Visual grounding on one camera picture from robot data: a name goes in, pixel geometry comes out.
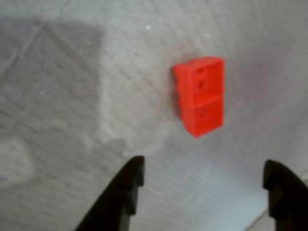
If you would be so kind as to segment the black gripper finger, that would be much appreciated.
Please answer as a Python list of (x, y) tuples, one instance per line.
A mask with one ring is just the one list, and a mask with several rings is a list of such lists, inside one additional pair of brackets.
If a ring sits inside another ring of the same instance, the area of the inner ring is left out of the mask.
[(131, 158), (87, 212), (77, 231), (128, 231), (137, 213), (138, 190), (144, 185), (145, 157)]
[(287, 166), (267, 160), (263, 188), (268, 191), (268, 212), (277, 231), (308, 229), (308, 187)]

